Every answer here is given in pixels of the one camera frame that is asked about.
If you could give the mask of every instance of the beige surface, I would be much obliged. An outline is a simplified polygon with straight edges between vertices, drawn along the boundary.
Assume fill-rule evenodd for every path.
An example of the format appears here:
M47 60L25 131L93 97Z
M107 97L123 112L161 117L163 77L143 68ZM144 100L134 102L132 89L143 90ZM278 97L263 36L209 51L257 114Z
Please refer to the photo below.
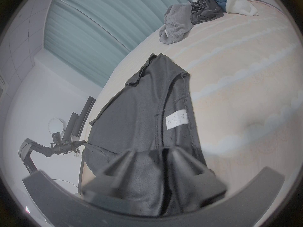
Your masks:
M145 63L163 53L191 74L190 91L206 163L228 186L227 196L264 166L283 173L282 200L302 164L303 49L287 18L252 2L259 16L225 14L195 25L166 45L158 31L114 70L89 115L81 140L104 105ZM88 175L83 174L83 183Z

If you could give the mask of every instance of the curtain fold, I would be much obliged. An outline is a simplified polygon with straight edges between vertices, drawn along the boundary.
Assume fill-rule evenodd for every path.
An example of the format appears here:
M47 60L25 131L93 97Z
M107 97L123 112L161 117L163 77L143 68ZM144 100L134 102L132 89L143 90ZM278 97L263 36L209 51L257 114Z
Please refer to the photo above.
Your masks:
M44 48L103 87L115 67L187 0L52 0Z

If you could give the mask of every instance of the black cable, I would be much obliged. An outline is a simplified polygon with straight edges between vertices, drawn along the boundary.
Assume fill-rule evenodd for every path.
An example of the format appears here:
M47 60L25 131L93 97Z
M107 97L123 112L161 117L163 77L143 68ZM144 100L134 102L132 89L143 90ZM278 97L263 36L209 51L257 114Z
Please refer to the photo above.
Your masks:
M53 179L53 180L57 180L57 181L63 181L63 182L67 182L67 183L71 183L71 182L69 182L69 181L66 181L66 180L61 180L61 179Z

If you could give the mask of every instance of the white clothing label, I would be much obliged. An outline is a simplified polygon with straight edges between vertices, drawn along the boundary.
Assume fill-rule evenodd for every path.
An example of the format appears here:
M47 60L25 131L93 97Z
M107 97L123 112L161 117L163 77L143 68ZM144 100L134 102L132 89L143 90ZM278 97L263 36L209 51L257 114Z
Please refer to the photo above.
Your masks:
M172 129L181 124L188 123L187 112L185 109L178 110L165 118L166 128Z

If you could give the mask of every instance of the pile of clothes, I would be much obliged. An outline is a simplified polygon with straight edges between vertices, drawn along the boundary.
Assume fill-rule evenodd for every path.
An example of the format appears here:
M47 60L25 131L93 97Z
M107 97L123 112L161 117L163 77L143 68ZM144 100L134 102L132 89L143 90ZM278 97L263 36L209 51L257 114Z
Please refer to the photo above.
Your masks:
M224 12L246 16L258 15L251 0L189 0L173 4L164 14L164 25L159 31L159 41L172 44L183 39L193 25L222 17Z

